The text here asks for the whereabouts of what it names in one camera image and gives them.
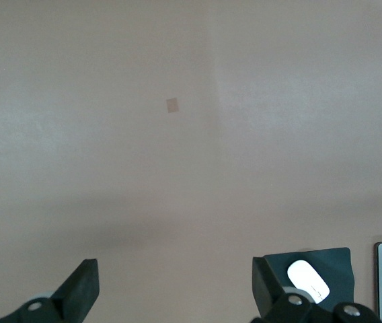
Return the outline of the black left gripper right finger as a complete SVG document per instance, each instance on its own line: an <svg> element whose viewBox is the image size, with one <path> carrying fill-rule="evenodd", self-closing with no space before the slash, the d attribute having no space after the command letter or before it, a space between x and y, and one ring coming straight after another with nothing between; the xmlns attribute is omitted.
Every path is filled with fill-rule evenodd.
<svg viewBox="0 0 382 323"><path fill-rule="evenodd" d="M354 302L349 256L263 256L252 260L254 322L378 322Z"/></svg>

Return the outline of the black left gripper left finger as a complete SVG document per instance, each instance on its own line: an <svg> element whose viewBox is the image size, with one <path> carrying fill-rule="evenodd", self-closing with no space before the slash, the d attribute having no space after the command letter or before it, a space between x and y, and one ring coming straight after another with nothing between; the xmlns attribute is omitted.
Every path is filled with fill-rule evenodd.
<svg viewBox="0 0 382 323"><path fill-rule="evenodd" d="M85 259L51 296L27 301L0 322L83 322L99 294L98 261Z"/></svg>

